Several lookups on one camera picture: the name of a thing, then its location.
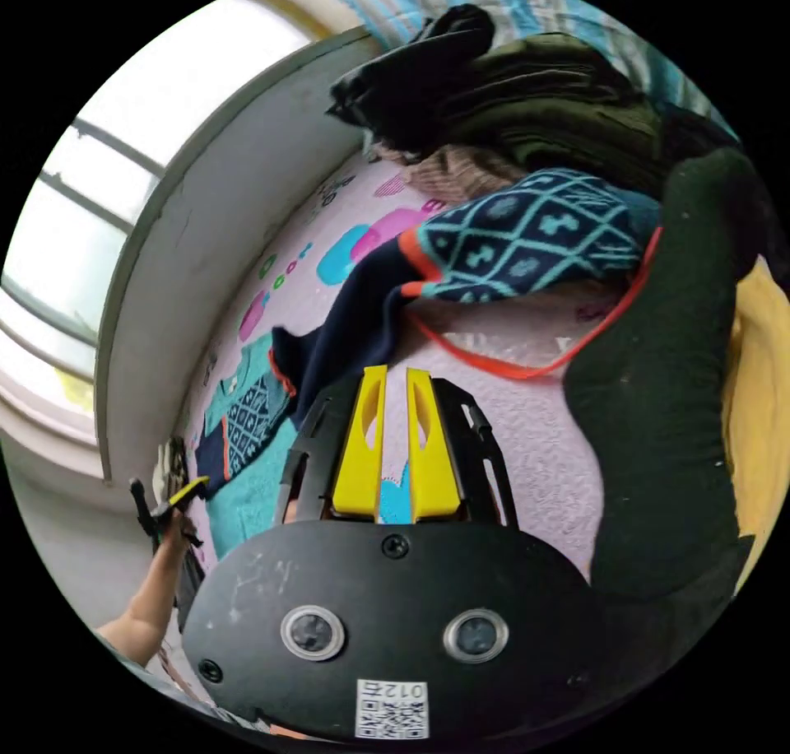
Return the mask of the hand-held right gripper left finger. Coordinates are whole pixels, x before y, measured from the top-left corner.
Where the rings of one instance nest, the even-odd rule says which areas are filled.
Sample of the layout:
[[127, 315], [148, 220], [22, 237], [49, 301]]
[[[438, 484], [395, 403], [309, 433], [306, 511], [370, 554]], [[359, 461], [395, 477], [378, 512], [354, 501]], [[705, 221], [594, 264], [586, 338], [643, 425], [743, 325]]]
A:
[[364, 369], [332, 493], [336, 515], [377, 515], [383, 462], [386, 365]]

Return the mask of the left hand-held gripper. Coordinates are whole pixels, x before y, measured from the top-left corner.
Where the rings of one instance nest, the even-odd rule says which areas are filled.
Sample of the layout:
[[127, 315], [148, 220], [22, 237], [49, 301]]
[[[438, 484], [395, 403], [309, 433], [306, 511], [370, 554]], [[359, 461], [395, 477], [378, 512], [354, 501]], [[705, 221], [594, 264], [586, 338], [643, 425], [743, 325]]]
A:
[[[186, 484], [169, 499], [160, 503], [154, 509], [149, 509], [146, 503], [145, 491], [142, 482], [138, 479], [131, 481], [129, 490], [134, 499], [137, 510], [137, 521], [143, 532], [150, 538], [152, 553], [156, 554], [159, 548], [160, 531], [163, 521], [166, 521], [172, 510], [184, 512], [196, 498], [204, 500], [207, 495], [210, 478], [203, 476]], [[192, 545], [184, 554], [179, 582], [174, 595], [174, 609], [177, 612], [177, 626], [179, 632], [184, 631], [188, 615], [194, 599], [205, 577], [203, 568], [198, 559], [197, 549], [202, 548], [203, 541], [197, 534], [192, 538]]]

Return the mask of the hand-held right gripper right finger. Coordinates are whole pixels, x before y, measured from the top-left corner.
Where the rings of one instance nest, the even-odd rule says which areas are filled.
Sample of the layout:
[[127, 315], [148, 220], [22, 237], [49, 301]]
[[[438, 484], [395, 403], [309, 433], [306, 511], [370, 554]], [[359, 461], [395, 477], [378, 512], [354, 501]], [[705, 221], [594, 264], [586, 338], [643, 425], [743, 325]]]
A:
[[411, 520], [451, 518], [461, 499], [428, 371], [407, 369], [406, 392]]

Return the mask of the person's left hand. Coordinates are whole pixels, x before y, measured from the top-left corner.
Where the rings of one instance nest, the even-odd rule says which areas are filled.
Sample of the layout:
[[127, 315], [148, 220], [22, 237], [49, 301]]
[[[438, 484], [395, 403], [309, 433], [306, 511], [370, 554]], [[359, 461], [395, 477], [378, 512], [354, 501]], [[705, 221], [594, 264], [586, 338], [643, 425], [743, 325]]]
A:
[[178, 508], [173, 507], [170, 516], [163, 521], [160, 531], [159, 544], [164, 550], [165, 559], [178, 562], [192, 545], [192, 538], [196, 529], [192, 520]]

